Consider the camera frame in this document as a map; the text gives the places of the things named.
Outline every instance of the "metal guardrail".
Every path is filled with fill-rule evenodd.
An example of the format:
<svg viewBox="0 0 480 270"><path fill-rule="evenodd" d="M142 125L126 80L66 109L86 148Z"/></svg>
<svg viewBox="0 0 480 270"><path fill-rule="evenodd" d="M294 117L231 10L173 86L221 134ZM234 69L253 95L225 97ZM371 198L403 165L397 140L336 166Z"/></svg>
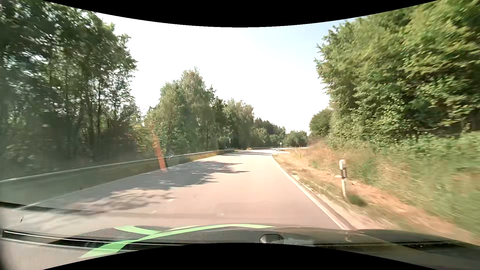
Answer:
<svg viewBox="0 0 480 270"><path fill-rule="evenodd" d="M171 167L198 160L203 156L223 155L234 151L234 149L224 149L166 156L163 159L167 167ZM29 205L158 169L160 169L158 158L153 158L5 179L0 181L0 202Z"/></svg>

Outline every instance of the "green tree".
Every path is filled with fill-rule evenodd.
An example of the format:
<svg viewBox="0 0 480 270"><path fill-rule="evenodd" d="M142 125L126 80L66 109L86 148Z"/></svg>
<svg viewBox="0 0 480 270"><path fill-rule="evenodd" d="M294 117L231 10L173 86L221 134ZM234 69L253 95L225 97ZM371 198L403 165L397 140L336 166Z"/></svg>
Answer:
<svg viewBox="0 0 480 270"><path fill-rule="evenodd" d="M310 132L313 135L325 137L328 135L328 129L330 128L330 120L332 118L332 110L326 108L313 115L310 120Z"/></svg>

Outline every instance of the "white sky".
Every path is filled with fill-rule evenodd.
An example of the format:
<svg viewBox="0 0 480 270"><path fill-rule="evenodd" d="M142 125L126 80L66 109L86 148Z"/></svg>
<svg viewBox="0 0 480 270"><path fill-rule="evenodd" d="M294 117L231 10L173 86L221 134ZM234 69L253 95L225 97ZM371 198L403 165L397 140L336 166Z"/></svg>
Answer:
<svg viewBox="0 0 480 270"><path fill-rule="evenodd" d="M255 117L290 130L308 131L328 105L315 70L317 43L342 21L260 28L170 25L97 14L128 34L138 71L132 94L143 112L155 106L165 82L197 67L207 87L224 100L253 106Z"/></svg>

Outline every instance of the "white road marking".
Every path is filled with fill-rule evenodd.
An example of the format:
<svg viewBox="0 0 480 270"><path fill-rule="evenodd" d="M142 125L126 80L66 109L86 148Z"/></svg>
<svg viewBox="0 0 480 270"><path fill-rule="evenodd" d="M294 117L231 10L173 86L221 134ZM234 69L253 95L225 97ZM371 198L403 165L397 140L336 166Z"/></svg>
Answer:
<svg viewBox="0 0 480 270"><path fill-rule="evenodd" d="M280 164L273 158L273 156L271 157L275 162L275 164L277 165L277 167L292 181L292 183L294 183L314 204L318 206L318 208L320 208L329 218L331 218L333 222L335 222L335 224L337 224L340 227L340 229L347 230L347 231L350 230L348 226L343 224L343 222L341 222L334 214L332 214L327 208L325 208L320 202L318 202L318 200L315 199L308 191L306 191L305 188L297 180L291 177L290 174L286 172L282 168L282 166L280 166Z"/></svg>

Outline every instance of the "white post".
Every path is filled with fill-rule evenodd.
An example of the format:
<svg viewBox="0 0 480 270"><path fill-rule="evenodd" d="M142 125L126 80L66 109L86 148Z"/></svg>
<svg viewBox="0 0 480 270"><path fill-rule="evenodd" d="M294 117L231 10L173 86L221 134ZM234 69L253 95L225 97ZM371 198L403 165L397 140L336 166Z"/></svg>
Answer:
<svg viewBox="0 0 480 270"><path fill-rule="evenodd" d="M345 160L340 160L338 162L338 165L340 166L340 176L342 178L342 194L343 197L347 197L347 184L348 184L348 178L347 178L347 163Z"/></svg>

